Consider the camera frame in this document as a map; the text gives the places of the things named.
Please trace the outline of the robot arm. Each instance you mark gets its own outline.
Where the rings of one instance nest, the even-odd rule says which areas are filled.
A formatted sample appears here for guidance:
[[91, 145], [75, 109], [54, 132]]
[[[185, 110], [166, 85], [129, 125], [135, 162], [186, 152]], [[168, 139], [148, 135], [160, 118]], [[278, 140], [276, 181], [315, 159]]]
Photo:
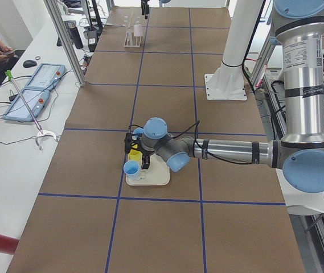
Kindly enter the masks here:
[[[162, 6], [163, 4], [169, 3], [170, 0], [160, 0], [159, 4]], [[148, 18], [150, 14], [150, 6], [149, 6], [149, 0], [141, 0], [141, 14], [144, 16], [145, 19]]]
[[153, 117], [130, 137], [142, 152], [144, 168], [152, 154], [175, 172], [191, 158], [265, 164], [281, 169], [300, 191], [324, 192], [324, 1], [274, 1], [272, 28], [283, 50], [285, 135], [267, 143], [178, 137]]

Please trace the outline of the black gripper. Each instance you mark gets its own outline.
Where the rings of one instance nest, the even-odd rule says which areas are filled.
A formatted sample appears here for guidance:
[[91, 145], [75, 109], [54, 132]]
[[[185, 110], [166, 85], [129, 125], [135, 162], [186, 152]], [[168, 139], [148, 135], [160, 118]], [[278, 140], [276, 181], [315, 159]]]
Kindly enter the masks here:
[[154, 146], [156, 145], [156, 140], [142, 135], [138, 138], [140, 141], [140, 147], [143, 153], [141, 169], [149, 169], [150, 167], [150, 155], [155, 153]]
[[148, 19], [149, 16], [149, 0], [141, 0], [141, 10], [142, 10], [142, 15], [144, 15], [145, 19]]

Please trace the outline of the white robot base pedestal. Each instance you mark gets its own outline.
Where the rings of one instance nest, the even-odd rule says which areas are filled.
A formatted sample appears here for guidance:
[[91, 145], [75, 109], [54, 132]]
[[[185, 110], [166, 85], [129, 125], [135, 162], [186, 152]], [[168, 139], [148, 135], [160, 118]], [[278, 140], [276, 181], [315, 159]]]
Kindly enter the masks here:
[[208, 100], [247, 99], [244, 60], [265, 6], [263, 0], [237, 1], [220, 67], [204, 75]]

